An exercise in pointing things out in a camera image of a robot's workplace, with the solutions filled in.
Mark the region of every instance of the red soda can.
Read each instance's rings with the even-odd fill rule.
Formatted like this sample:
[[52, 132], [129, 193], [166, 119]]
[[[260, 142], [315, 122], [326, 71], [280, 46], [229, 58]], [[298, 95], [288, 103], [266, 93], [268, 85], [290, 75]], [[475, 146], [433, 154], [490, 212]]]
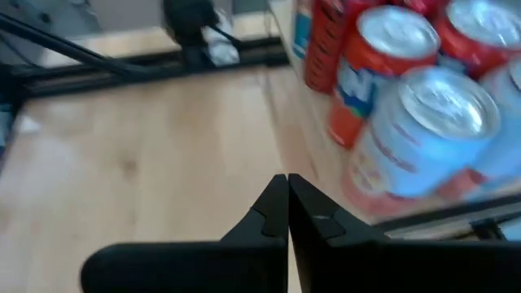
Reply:
[[387, 0], [346, 0], [346, 35], [349, 35], [351, 30], [357, 27], [358, 17], [360, 17], [364, 11], [385, 3], [387, 3]]
[[521, 59], [495, 69], [481, 79], [481, 85], [492, 95], [499, 108], [501, 130], [488, 149], [465, 170], [438, 189], [446, 199], [473, 199], [492, 191], [495, 182], [519, 177], [521, 170]]
[[331, 94], [346, 33], [365, 10], [386, 0], [316, 0], [305, 60], [304, 80], [312, 90]]
[[316, 0], [312, 14], [304, 81], [310, 89], [329, 94], [344, 37], [344, 4], [340, 0]]
[[433, 65], [440, 39], [418, 13], [396, 6], [364, 12], [340, 58], [330, 134], [351, 148], [379, 90], [411, 68]]
[[407, 7], [428, 20], [433, 20], [449, 3], [449, 0], [392, 0], [395, 5]]
[[521, 2], [453, 0], [435, 22], [438, 64], [479, 79], [521, 52]]

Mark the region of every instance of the can label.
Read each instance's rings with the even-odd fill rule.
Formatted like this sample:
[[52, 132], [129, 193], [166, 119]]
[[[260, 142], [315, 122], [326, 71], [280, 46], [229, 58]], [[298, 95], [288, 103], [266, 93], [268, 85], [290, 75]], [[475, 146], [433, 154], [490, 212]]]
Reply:
[[464, 74], [468, 73], [468, 67], [461, 60], [450, 57], [449, 55], [443, 52], [438, 53], [436, 64], [444, 68], [452, 69], [455, 72], [460, 72]]
[[304, 80], [312, 90], [331, 94], [344, 35], [344, 3], [316, 0]]
[[310, 29], [310, 13], [299, 11], [295, 19], [295, 38], [293, 40], [293, 51], [299, 58], [304, 58], [306, 55]]
[[387, 158], [387, 160], [392, 163], [394, 166], [400, 168], [401, 170], [407, 173], [417, 173], [418, 169], [409, 161], [399, 158], [392, 149], [384, 145], [378, 138], [378, 136], [374, 133], [374, 127], [372, 124], [369, 126], [369, 131], [371, 134], [371, 138], [373, 138], [373, 142], [380, 151], [380, 153]]
[[390, 80], [368, 69], [355, 70], [345, 59], [340, 61], [338, 91], [344, 106], [349, 107], [356, 117], [369, 116], [379, 90]]
[[396, 119], [395, 109], [392, 105], [386, 105], [382, 107], [382, 117], [385, 119], [385, 123], [392, 125], [392, 128], [398, 133], [402, 139], [409, 142], [412, 147], [417, 147], [418, 149], [422, 148], [422, 142], [416, 139], [413, 135], [411, 135], [407, 130], [405, 130], [400, 121]]
[[371, 137], [365, 136], [357, 144], [349, 160], [348, 176], [359, 192], [376, 197], [387, 193], [389, 180], [374, 155], [368, 153], [369, 144], [373, 145], [370, 140]]

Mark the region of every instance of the wooden surface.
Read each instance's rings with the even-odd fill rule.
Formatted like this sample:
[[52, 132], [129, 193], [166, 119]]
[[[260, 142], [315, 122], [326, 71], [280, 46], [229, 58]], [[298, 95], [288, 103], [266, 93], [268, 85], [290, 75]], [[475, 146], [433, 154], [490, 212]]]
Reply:
[[[262, 26], [252, 19], [237, 30], [255, 37], [264, 16]], [[167, 43], [155, 28], [125, 39], [81, 42], [109, 55]], [[55, 57], [48, 64], [70, 62]], [[252, 68], [27, 104], [40, 129], [16, 136], [0, 176], [0, 292], [79, 292], [82, 262], [111, 243], [217, 240], [274, 174], [313, 174], [281, 80], [294, 81], [293, 71]]]
[[[318, 94], [310, 90], [303, 82], [302, 60], [296, 57], [291, 48], [293, 35], [293, 10], [291, 0], [270, 2], [271, 10], [280, 30], [281, 38], [290, 57], [291, 66], [297, 77], [294, 102], [296, 120], [304, 134], [305, 144], [309, 150], [309, 157], [314, 166], [316, 177], [313, 183], [325, 191], [336, 203], [350, 211], [353, 215], [371, 224], [389, 220], [395, 217], [413, 215], [420, 212], [432, 211], [453, 206], [436, 195], [428, 195], [420, 199], [413, 207], [404, 209], [401, 213], [391, 217], [380, 217], [365, 214], [348, 201], [340, 187], [342, 167], [348, 159], [345, 149], [337, 145], [327, 133], [327, 117], [330, 110], [330, 97]], [[495, 196], [511, 195], [521, 190], [521, 181], [511, 186], [505, 186], [495, 193]], [[521, 210], [521, 203], [514, 203], [501, 208], [491, 208], [485, 212], [466, 214], [455, 218], [436, 222], [436, 225], [419, 225], [403, 230], [394, 230], [388, 235], [400, 238], [439, 238], [440, 236], [453, 234], [455, 231], [467, 230], [469, 221], [504, 215]]]

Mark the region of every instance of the shelf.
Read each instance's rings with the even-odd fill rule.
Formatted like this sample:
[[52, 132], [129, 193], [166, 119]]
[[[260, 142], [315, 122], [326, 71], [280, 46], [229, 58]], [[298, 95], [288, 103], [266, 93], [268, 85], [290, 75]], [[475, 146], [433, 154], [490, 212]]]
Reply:
[[[233, 22], [234, 36], [240, 40], [254, 40], [278, 35], [273, 17], [267, 12], [234, 15]], [[112, 58], [168, 52], [180, 48], [160, 26], [87, 35], [72, 41], [86, 49]], [[57, 67], [75, 64], [77, 61], [52, 50], [45, 50], [38, 63], [46, 67]]]
[[334, 201], [353, 215], [372, 225], [378, 225], [391, 236], [431, 238], [468, 229], [468, 223], [487, 217], [503, 216], [521, 210], [521, 184], [507, 186], [495, 195], [473, 203], [448, 202], [436, 195], [418, 199], [414, 205], [393, 216], [375, 216], [362, 212], [353, 205], [341, 190], [342, 166], [348, 152], [331, 140], [327, 132], [327, 115], [330, 98], [310, 90], [303, 82], [303, 64], [291, 48], [294, 19], [293, 1], [278, 0], [270, 3], [286, 51], [298, 81], [298, 100], [294, 101], [304, 139], [316, 168], [314, 182]]

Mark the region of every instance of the printed logo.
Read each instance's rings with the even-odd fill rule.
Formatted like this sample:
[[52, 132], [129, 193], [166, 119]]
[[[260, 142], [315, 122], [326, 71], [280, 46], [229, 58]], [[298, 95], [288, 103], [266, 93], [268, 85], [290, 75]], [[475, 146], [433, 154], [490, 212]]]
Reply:
[[422, 146], [422, 143], [417, 141], [416, 138], [414, 138], [413, 136], [411, 136], [407, 131], [405, 131], [405, 129], [403, 129], [397, 122], [396, 122], [396, 117], [395, 117], [395, 113], [392, 109], [392, 107], [385, 107], [385, 113], [387, 114], [387, 117], [388, 117], [388, 120], [387, 122], [392, 125], [392, 127], [394, 128], [394, 130], [396, 130], [399, 135], [401, 135], [402, 137], [404, 137], [406, 140], [408, 140], [409, 142], [412, 142], [416, 147], [421, 147]]
[[452, 58], [444, 53], [438, 54], [436, 62], [438, 63], [438, 65], [445, 68], [450, 68], [455, 72], [466, 73], [467, 71], [466, 65], [462, 61]]
[[376, 133], [374, 133], [374, 127], [371, 123], [368, 125], [369, 131], [371, 134], [371, 137], [373, 138], [373, 142], [376, 145], [376, 147], [379, 149], [379, 151], [384, 155], [388, 160], [390, 160], [394, 165], [396, 165], [398, 168], [408, 172], [408, 173], [417, 173], [418, 170], [416, 169], [416, 166], [411, 164], [410, 162], [406, 160], [402, 160], [400, 158], [397, 158], [395, 154], [392, 152], [390, 148], [385, 146], [378, 138]]
[[293, 49], [301, 58], [306, 54], [308, 48], [309, 30], [311, 18], [308, 15], [298, 14], [296, 17], [295, 41]]
[[391, 78], [378, 75], [366, 69], [355, 71], [343, 59], [338, 74], [338, 90], [346, 107], [356, 110], [360, 117], [367, 117], [373, 110], [374, 99], [379, 90]]
[[360, 143], [351, 154], [348, 165], [349, 176], [359, 191], [366, 195], [381, 195], [388, 188], [387, 178], [373, 159], [364, 152]]

